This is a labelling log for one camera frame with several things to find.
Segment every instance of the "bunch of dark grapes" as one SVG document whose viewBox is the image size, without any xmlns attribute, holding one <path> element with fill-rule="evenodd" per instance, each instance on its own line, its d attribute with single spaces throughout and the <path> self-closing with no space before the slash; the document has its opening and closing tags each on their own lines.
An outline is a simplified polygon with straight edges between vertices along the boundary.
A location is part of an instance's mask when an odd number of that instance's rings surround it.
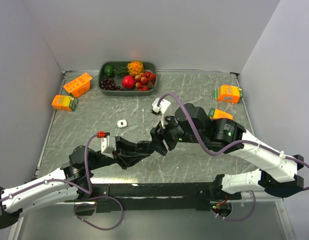
<svg viewBox="0 0 309 240">
<path fill-rule="evenodd" d="M 121 86 L 116 86 L 115 81 L 112 77 L 104 77 L 103 80 L 100 82 L 100 88 L 103 90 L 110 90 L 110 91 L 124 91 Z"/>
</svg>

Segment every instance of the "red connector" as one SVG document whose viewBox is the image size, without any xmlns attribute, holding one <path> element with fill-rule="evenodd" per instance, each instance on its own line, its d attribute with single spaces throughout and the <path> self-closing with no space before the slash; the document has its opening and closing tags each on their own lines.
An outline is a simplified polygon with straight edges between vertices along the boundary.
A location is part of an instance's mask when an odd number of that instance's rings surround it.
<svg viewBox="0 0 309 240">
<path fill-rule="evenodd" d="M 96 137 L 97 137 L 98 139 L 100 139 L 100 138 L 105 138 L 105 137 L 108 136 L 109 134 L 110 134 L 109 132 L 98 131 L 98 132 L 96 133 Z"/>
</svg>

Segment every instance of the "orange carton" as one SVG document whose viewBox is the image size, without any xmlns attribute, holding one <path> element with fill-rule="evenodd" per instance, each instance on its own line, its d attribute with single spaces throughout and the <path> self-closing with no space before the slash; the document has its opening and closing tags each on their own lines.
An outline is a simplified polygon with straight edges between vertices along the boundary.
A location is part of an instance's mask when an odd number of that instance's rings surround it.
<svg viewBox="0 0 309 240">
<path fill-rule="evenodd" d="M 52 106 L 56 110 L 74 111 L 78 105 L 78 100 L 73 96 L 56 95 L 52 101 Z"/>
<path fill-rule="evenodd" d="M 240 103 L 243 98 L 243 89 L 237 86 L 222 85 L 212 93 L 212 98 L 228 103 Z"/>
<path fill-rule="evenodd" d="M 211 119 L 231 119 L 231 120 L 234 119 L 234 116 L 232 116 L 231 114 L 226 113 L 225 111 L 216 109 L 214 107 L 210 109 L 208 116 Z"/>
<path fill-rule="evenodd" d="M 63 88 L 71 95 L 76 98 L 86 93 L 90 89 L 90 80 L 92 77 L 88 73 L 82 74 L 80 77 L 72 80 L 63 86 Z"/>
</svg>

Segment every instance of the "white wall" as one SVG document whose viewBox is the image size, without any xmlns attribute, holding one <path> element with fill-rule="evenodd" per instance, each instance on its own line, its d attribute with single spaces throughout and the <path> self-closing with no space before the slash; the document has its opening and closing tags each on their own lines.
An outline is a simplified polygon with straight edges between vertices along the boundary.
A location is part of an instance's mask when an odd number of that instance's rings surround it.
<svg viewBox="0 0 309 240">
<path fill-rule="evenodd" d="M 35 173 L 62 72 L 22 0 L 0 0 L 0 186 Z M 0 230 L 0 240 L 9 229 Z"/>
<path fill-rule="evenodd" d="M 279 0 L 23 0 L 61 69 L 109 60 L 239 73 Z"/>
<path fill-rule="evenodd" d="M 239 76 L 256 135 L 309 163 L 309 0 L 281 0 Z M 309 185 L 309 171 L 299 174 Z M 285 201 L 297 239 L 309 239 L 309 191 Z"/>
</svg>

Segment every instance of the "orange plastic container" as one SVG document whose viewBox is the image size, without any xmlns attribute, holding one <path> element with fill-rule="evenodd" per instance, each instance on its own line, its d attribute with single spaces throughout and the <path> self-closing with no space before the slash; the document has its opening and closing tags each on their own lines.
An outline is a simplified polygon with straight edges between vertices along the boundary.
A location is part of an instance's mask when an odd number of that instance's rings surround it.
<svg viewBox="0 0 309 240">
<path fill-rule="evenodd" d="M 80 77 L 72 80 L 63 86 L 63 88 L 75 98 L 80 97 L 82 94 L 86 93 L 90 89 L 90 80 L 92 76 L 90 76 L 87 72 L 82 74 Z"/>
</svg>

